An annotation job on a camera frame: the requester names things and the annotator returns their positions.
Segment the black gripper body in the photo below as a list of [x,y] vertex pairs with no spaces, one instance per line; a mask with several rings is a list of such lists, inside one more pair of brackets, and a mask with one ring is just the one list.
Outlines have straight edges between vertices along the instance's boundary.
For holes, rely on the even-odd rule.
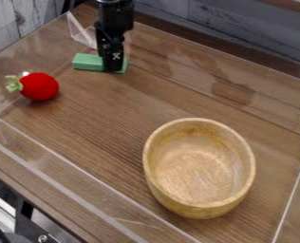
[[97,3],[97,41],[105,43],[135,28],[136,3],[135,0],[97,0]]

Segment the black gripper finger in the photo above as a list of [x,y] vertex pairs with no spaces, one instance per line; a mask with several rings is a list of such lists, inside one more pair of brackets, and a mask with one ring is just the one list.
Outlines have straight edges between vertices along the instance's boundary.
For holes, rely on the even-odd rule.
[[120,71],[124,66],[124,45],[121,43],[111,44],[109,47],[109,71]]
[[96,30],[96,39],[97,39],[99,54],[103,57],[104,62],[108,64],[111,62],[112,41],[111,41],[109,34],[101,28]]

